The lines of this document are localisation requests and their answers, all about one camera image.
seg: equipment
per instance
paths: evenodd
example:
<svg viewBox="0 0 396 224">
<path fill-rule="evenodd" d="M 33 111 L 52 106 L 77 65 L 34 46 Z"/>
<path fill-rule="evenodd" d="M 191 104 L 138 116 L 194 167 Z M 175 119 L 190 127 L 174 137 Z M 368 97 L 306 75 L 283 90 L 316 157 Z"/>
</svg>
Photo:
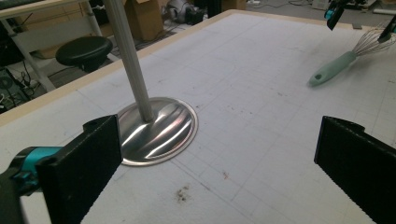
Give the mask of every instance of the equipment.
<svg viewBox="0 0 396 224">
<path fill-rule="evenodd" d="M 322 66 L 309 79 L 308 84 L 310 86 L 320 85 L 339 74 L 350 63 L 354 62 L 357 57 L 386 50 L 390 45 L 395 43 L 396 38 L 395 35 L 389 35 L 388 40 L 380 43 L 378 38 L 380 38 L 383 30 L 383 28 L 378 26 L 366 32 L 352 51 L 348 51 L 332 62 Z"/>
<path fill-rule="evenodd" d="M 0 67 L 0 94 L 4 96 L 0 103 L 7 110 L 30 101 L 23 85 L 5 67 Z"/>
<path fill-rule="evenodd" d="M 355 2 L 355 6 L 364 5 L 366 0 L 332 0 L 329 8 L 324 13 L 324 18 L 327 20 L 327 26 L 332 30 L 344 13 L 344 8 L 347 4 Z"/>
<path fill-rule="evenodd" d="M 396 149 L 347 120 L 323 117 L 315 163 L 374 222 L 396 223 Z"/>
<path fill-rule="evenodd" d="M 83 130 L 65 147 L 28 147 L 14 158 L 0 174 L 1 223 L 27 223 L 20 197 L 39 189 L 52 223 L 80 223 L 122 161 L 117 116 Z"/>
<path fill-rule="evenodd" d="M 186 23 L 187 8 L 191 11 L 194 10 L 193 6 L 187 2 L 187 0 L 170 0 L 168 4 L 166 4 L 166 9 L 172 20 L 178 23 Z"/>
</svg>

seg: white table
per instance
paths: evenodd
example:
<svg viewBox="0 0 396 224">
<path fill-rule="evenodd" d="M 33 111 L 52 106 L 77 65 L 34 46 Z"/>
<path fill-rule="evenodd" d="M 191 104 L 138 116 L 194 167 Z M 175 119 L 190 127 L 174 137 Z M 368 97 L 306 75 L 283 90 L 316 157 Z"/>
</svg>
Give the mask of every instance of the white table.
<svg viewBox="0 0 396 224">
<path fill-rule="evenodd" d="M 324 115 L 395 147 L 396 48 L 306 86 L 361 34 L 232 10 L 139 51 L 149 96 L 191 104 L 199 131 L 170 161 L 120 166 L 83 223 L 373 223 L 313 159 Z M 119 61 L 7 112 L 0 170 L 25 147 L 64 146 L 86 121 L 133 101 Z M 49 222 L 41 194 L 23 202 L 31 223 Z"/>
</svg>

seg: cable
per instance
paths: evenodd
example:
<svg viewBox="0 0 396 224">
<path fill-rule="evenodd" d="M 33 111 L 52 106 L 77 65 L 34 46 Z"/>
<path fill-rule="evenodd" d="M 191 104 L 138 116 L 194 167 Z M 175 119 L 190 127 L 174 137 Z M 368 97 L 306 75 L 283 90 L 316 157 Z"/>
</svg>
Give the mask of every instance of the cable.
<svg viewBox="0 0 396 224">
<path fill-rule="evenodd" d="M 8 93 L 8 98 L 12 101 L 12 104 L 14 104 L 14 107 L 17 107 L 17 104 L 15 103 L 15 99 L 12 96 L 11 92 L 9 91 L 9 89 L 7 89 L 4 85 L 3 82 L 0 81 L 0 88 L 3 90 L 6 90 L 6 92 Z"/>
<path fill-rule="evenodd" d="M 26 71 L 26 74 L 27 74 L 27 76 L 28 76 L 28 80 L 26 81 L 25 79 L 24 79 L 24 75 L 22 75 L 22 79 L 23 79 L 23 84 L 25 85 L 25 86 L 30 86 L 30 82 L 32 81 L 32 77 L 30 76 L 30 74 L 29 74 L 29 72 L 27 71 L 27 68 L 26 68 L 26 63 L 25 63 L 25 61 L 23 60 L 22 61 L 22 63 L 23 63 L 23 67 L 24 67 L 24 69 L 25 69 L 25 71 Z"/>
</svg>

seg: metal pole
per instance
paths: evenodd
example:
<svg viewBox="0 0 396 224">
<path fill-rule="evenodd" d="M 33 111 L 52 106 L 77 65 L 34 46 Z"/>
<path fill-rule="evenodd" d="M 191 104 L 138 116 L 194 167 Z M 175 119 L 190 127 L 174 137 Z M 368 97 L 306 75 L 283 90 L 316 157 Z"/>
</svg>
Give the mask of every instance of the metal pole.
<svg viewBox="0 0 396 224">
<path fill-rule="evenodd" d="M 140 117 L 145 122 L 153 120 L 149 95 L 143 79 L 142 69 L 137 58 L 131 30 L 126 19 L 121 0 L 104 0 L 106 13 L 113 28 L 114 37 L 120 49 L 120 55 L 131 84 L 132 92 L 139 109 Z"/>
</svg>

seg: black stool seat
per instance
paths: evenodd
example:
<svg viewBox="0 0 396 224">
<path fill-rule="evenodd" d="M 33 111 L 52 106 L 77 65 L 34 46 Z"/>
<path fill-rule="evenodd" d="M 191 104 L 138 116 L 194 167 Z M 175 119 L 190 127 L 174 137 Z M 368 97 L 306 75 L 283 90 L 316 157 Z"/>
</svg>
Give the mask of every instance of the black stool seat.
<svg viewBox="0 0 396 224">
<path fill-rule="evenodd" d="M 105 62 L 112 49 L 113 44 L 105 37 L 80 37 L 61 46 L 56 52 L 56 61 L 67 66 L 78 66 L 90 73 Z"/>
</svg>

